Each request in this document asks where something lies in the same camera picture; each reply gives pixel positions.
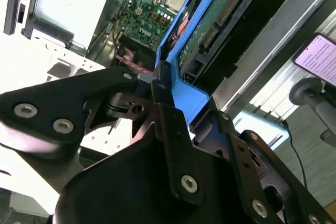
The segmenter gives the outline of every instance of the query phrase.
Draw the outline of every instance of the white metal panel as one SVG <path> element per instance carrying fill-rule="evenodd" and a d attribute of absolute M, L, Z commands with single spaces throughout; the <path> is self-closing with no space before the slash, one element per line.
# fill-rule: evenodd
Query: white metal panel
<path fill-rule="evenodd" d="M 106 0 L 37 0 L 35 15 L 74 34 L 88 48 Z"/>

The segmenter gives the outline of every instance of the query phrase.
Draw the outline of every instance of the blue plastic bracket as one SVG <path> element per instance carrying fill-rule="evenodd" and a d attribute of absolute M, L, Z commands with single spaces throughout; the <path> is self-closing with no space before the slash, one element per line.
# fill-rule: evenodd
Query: blue plastic bracket
<path fill-rule="evenodd" d="M 189 3 L 189 1 L 190 0 L 185 0 L 183 6 L 181 7 L 181 10 L 174 19 L 173 24 L 170 26 L 167 33 L 163 37 L 163 40 L 161 41 L 156 52 L 156 64 L 155 64 L 156 66 L 160 62 L 161 49 L 164 43 L 169 38 L 169 35 L 173 31 L 173 28 L 180 19 L 184 8 L 186 7 L 187 3 Z M 176 45 L 171 50 L 166 59 L 166 61 L 168 61 L 171 64 L 172 93 L 174 97 L 175 106 L 183 111 L 187 125 L 189 125 L 194 120 L 197 114 L 208 102 L 209 95 L 206 92 L 196 88 L 195 86 L 192 86 L 191 84 L 181 79 L 177 57 L 181 52 L 181 50 L 183 49 L 186 42 L 188 41 L 190 35 L 196 29 L 198 23 L 202 19 L 204 13 L 206 12 L 211 2 L 212 0 L 201 0 L 197 10 L 195 11 L 194 15 L 192 16 L 189 23 L 185 27 L 184 32 L 182 33 L 181 37 L 178 39 Z"/>

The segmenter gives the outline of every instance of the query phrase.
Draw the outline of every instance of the gray floor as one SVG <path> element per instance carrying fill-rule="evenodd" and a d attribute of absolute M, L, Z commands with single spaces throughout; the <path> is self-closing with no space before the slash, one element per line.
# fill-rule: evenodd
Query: gray floor
<path fill-rule="evenodd" d="M 299 107 L 287 121 L 306 172 L 308 189 L 325 207 L 336 200 L 336 148 L 320 140 L 326 127 L 308 106 Z M 275 152 L 301 180 L 301 170 L 289 142 L 281 144 Z"/>

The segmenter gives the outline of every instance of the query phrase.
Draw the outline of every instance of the metal slot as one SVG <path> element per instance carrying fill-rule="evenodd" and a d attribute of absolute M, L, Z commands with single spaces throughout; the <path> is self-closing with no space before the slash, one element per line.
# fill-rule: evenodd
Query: metal slot
<path fill-rule="evenodd" d="M 26 10 L 26 6 L 24 4 L 20 4 L 20 10 L 19 10 L 19 14 L 17 16 L 17 21 L 21 24 L 22 24 L 23 18 L 25 16 L 25 10 Z"/>

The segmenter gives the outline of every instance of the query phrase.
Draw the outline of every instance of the green circuit board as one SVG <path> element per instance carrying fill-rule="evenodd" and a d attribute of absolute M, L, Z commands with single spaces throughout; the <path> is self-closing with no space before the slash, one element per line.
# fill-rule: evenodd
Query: green circuit board
<path fill-rule="evenodd" d="M 110 38 L 121 34 L 156 51 L 184 0 L 124 0 Z"/>
<path fill-rule="evenodd" d="M 216 27 L 213 26 L 214 21 L 223 21 L 220 19 L 227 17 L 230 11 L 232 11 L 232 8 L 230 8 L 230 6 L 233 6 L 234 3 L 232 1 L 232 3 L 227 2 L 229 1 L 213 0 L 210 7 L 201 19 L 200 23 L 197 25 L 196 29 L 191 34 L 188 42 L 179 54 L 178 64 L 180 68 L 182 68 L 183 63 L 187 62 L 189 57 L 194 56 L 192 52 L 195 48 L 198 48 L 200 44 L 203 44 L 204 47 L 207 47 L 212 41 L 212 38 L 214 38 L 217 33 Z M 223 11 L 223 9 L 221 8 L 223 6 L 227 6 L 225 11 Z"/>

